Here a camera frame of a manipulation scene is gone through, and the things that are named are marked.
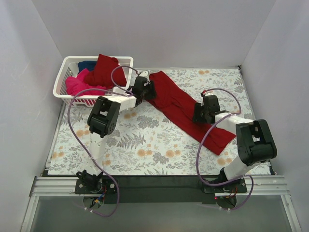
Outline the red t shirt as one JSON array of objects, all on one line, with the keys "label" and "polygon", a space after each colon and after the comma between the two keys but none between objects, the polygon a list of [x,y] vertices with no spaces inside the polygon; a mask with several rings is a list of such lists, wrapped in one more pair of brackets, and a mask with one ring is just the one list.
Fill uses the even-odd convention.
[{"label": "red t shirt", "polygon": [[[148,102],[161,111],[172,123],[201,142],[211,127],[207,123],[192,121],[196,101],[181,90],[164,72],[159,71],[149,76],[154,82],[157,97]],[[220,155],[235,135],[219,128],[214,128],[207,136],[203,145],[216,155]]]}]

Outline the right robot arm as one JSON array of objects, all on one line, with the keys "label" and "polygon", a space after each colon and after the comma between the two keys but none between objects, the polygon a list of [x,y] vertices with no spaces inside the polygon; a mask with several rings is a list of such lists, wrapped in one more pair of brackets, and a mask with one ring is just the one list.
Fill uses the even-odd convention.
[{"label": "right robot arm", "polygon": [[[229,185],[242,179],[255,166],[277,156],[277,148],[266,120],[245,119],[229,111],[222,111],[216,95],[203,93],[201,96],[203,102],[195,105],[194,120],[211,124],[197,150],[196,170],[204,185]],[[203,143],[216,127],[236,136],[238,155],[220,171],[215,180],[209,182],[199,172],[199,157]]]}]

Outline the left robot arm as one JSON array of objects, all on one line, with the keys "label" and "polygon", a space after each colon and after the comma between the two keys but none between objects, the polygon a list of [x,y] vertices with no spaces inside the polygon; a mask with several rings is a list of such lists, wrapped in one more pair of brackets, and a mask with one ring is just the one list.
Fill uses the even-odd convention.
[{"label": "left robot arm", "polygon": [[102,181],[103,153],[108,136],[116,127],[119,113],[137,107],[143,100],[156,97],[154,83],[150,81],[147,71],[141,72],[136,77],[134,85],[128,90],[133,93],[132,96],[99,96],[88,117],[91,157],[84,170],[77,173],[77,177],[82,185],[92,193],[99,193],[103,187],[106,187]]}]

